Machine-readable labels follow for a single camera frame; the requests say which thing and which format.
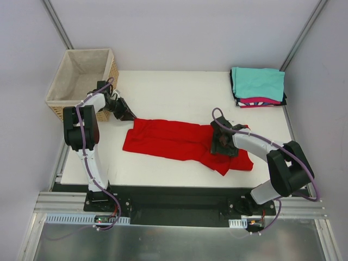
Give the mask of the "black t shirt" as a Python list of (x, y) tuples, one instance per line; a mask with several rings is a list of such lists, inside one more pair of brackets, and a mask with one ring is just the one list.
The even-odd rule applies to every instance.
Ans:
[[(234, 83), (233, 83), (232, 71), (233, 71), (233, 70), (230, 70), (230, 72), (229, 72), (229, 77), (230, 77), (232, 95), (233, 95), (233, 98), (234, 98), (234, 101), (235, 101), (235, 105), (237, 105), (237, 104), (236, 104), (237, 96), (235, 95), (235, 91), (234, 91), (234, 89), (233, 89), (233, 88), (234, 88)], [(274, 106), (274, 107), (285, 106), (285, 105), (287, 104), (286, 99), (287, 99), (287, 96), (286, 96), (285, 93), (283, 93), (283, 98), (282, 98), (282, 100), (280, 101), (280, 102), (281, 102), (281, 105), (279, 105), (279, 106)]]

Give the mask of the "red t shirt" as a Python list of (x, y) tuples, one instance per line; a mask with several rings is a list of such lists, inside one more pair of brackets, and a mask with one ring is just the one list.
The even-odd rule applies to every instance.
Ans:
[(251, 171), (253, 162), (240, 150), (237, 157), (211, 154), (213, 128), (180, 121), (135, 119), (123, 150), (180, 161), (193, 160), (224, 176), (229, 170)]

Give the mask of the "wicker basket with cloth liner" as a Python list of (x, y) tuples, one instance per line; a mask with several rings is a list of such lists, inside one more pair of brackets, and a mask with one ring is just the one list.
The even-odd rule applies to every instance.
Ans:
[(110, 48), (68, 49), (46, 96), (46, 104), (58, 118), (65, 107), (75, 106), (97, 88), (97, 82), (114, 78), (116, 89), (119, 71)]

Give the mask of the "pink t shirt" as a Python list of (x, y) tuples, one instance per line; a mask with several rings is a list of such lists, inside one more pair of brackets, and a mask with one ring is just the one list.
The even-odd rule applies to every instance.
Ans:
[(237, 106), (241, 108), (254, 108), (254, 107), (274, 107), (281, 105), (280, 101), (275, 101), (265, 97), (253, 97), (253, 98), (237, 98)]

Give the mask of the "teal t shirt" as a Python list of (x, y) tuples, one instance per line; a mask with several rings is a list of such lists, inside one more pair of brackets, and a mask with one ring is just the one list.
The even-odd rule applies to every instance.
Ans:
[(263, 97), (283, 100), (285, 73), (277, 69), (233, 67), (232, 92), (237, 98)]

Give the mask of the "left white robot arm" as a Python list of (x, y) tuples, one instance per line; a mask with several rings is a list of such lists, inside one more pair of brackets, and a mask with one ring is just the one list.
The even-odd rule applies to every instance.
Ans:
[(98, 81), (96, 89), (88, 92), (86, 98), (63, 109), (64, 140), (79, 156), (87, 176), (87, 200), (104, 212), (113, 209), (115, 199), (98, 155), (100, 131), (97, 113), (111, 112), (120, 121), (136, 119), (126, 101), (113, 89), (113, 81), (113, 77)]

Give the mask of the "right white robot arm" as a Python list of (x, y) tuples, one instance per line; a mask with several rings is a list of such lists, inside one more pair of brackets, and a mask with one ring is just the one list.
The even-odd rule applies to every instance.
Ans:
[(236, 200), (233, 208), (242, 215), (255, 215), (264, 205), (281, 197), (295, 195), (314, 181), (314, 173), (301, 148), (295, 142), (276, 143), (252, 132), (246, 125), (232, 125), (224, 116), (213, 118), (211, 154), (241, 160), (250, 153), (267, 163), (269, 179)]

